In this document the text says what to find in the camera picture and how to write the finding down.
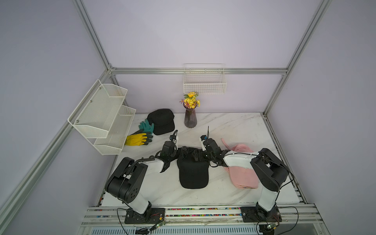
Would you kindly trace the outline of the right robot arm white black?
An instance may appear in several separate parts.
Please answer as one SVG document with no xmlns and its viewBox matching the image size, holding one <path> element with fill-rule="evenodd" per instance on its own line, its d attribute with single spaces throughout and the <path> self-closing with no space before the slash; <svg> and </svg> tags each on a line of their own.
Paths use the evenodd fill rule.
<svg viewBox="0 0 376 235">
<path fill-rule="evenodd" d="M 197 162 L 213 162 L 222 167 L 240 167 L 252 170 L 262 184 L 260 198 L 256 204 L 259 212 L 268 213 L 275 209 L 280 189 L 291 174 L 288 167 L 268 148 L 255 153 L 243 144 L 232 148 L 223 141 L 226 149 L 221 149 L 209 135 L 200 137 L 201 149 L 193 151 Z"/>
</svg>

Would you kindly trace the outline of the black cap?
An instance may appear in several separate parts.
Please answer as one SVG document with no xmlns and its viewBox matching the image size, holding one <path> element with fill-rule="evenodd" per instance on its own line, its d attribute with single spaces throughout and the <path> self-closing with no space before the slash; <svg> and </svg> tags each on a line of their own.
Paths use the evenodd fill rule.
<svg viewBox="0 0 376 235">
<path fill-rule="evenodd" d="M 174 113 L 170 109 L 155 110 L 148 115 L 147 120 L 154 125 L 155 135 L 163 135 L 175 130 Z"/>
<path fill-rule="evenodd" d="M 179 168 L 179 181 L 185 189 L 203 189 L 209 183 L 209 162 L 196 162 L 193 159 L 193 151 L 197 148 L 187 147 L 188 155 L 185 159 L 178 159 L 177 151 L 177 166 Z"/>
</svg>

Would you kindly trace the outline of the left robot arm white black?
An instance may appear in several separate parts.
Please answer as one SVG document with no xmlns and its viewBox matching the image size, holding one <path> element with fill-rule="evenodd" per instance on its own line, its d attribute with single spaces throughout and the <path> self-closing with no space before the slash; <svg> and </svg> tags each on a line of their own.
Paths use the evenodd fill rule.
<svg viewBox="0 0 376 235">
<path fill-rule="evenodd" d="M 154 156 L 138 160 L 123 158 L 107 180 L 105 191 L 126 204 L 132 212 L 149 216 L 151 202 L 140 193 L 144 178 L 149 174 L 163 173 L 170 167 L 171 162 L 177 159 L 177 142 L 178 130 L 175 130 Z"/>
</svg>

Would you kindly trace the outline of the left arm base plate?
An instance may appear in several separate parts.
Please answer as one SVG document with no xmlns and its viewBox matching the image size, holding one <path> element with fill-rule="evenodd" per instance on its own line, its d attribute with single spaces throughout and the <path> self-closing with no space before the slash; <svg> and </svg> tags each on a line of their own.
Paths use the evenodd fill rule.
<svg viewBox="0 0 376 235">
<path fill-rule="evenodd" d="M 128 209 L 124 219 L 125 224 L 156 224 L 165 217 L 165 208 L 149 208 L 143 214 Z"/>
</svg>

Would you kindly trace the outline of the pink cap white R logo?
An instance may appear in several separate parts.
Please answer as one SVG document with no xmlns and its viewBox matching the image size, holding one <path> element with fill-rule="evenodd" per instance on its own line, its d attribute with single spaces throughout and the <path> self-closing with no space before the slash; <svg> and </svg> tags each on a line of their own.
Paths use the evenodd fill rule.
<svg viewBox="0 0 376 235">
<path fill-rule="evenodd" d="M 222 138 L 222 143 L 228 150 L 241 153 L 252 153 L 253 150 L 245 144 L 237 144 L 229 147 Z M 232 184 L 238 189 L 257 189 L 259 186 L 258 177 L 253 169 L 243 168 L 239 166 L 224 167 L 229 174 Z"/>
</svg>

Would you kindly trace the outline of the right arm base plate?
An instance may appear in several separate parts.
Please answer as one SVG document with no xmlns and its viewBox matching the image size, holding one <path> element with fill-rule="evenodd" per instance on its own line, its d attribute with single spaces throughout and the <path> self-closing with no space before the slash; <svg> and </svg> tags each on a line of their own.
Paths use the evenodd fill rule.
<svg viewBox="0 0 376 235">
<path fill-rule="evenodd" d="M 279 208 L 274 206 L 271 211 L 266 211 L 261 206 L 241 207 L 243 222 L 282 222 Z"/>
</svg>

